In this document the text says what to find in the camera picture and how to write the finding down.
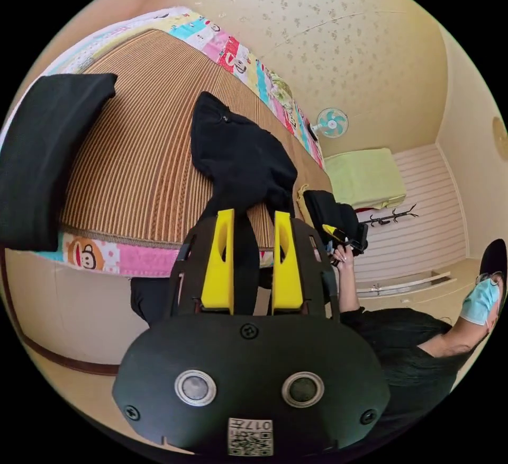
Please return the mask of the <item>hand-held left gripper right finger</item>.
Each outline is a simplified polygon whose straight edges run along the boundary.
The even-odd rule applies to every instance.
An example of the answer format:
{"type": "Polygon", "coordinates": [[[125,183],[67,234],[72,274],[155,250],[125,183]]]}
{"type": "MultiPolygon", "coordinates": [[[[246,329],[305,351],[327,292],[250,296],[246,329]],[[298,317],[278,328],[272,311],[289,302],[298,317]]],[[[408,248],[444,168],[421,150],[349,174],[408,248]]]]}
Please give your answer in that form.
{"type": "Polygon", "coordinates": [[[274,220],[272,310],[301,310],[304,303],[292,218],[276,211],[274,220]]]}

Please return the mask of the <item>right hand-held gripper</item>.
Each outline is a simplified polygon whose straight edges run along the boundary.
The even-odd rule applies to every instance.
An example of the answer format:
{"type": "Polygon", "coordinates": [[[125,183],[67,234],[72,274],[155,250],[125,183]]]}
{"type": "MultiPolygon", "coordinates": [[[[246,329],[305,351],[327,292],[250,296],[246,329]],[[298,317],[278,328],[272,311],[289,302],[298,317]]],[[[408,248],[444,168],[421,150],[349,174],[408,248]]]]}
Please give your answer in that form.
{"type": "Polygon", "coordinates": [[[339,230],[348,238],[357,238],[359,221],[354,209],[335,201],[334,195],[323,190],[307,190],[304,201],[312,224],[322,240],[339,238],[339,230]]]}

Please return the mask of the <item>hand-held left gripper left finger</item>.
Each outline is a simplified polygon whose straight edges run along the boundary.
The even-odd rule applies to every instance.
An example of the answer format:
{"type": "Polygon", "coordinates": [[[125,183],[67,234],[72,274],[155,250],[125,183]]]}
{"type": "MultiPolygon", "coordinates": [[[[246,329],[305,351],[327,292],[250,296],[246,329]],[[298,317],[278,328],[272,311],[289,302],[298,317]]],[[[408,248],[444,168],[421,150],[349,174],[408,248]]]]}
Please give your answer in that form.
{"type": "Polygon", "coordinates": [[[201,294],[205,310],[234,309],[234,210],[219,211],[201,294]]]}

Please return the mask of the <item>person's right hand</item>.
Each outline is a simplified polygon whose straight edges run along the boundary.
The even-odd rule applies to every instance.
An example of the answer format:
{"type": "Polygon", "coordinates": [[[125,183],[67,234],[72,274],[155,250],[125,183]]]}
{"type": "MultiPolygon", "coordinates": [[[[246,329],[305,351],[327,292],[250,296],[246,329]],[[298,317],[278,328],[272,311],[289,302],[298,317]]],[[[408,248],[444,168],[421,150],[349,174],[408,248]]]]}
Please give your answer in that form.
{"type": "Polygon", "coordinates": [[[354,255],[350,245],[339,244],[332,252],[330,259],[339,271],[354,270],[354,255]]]}

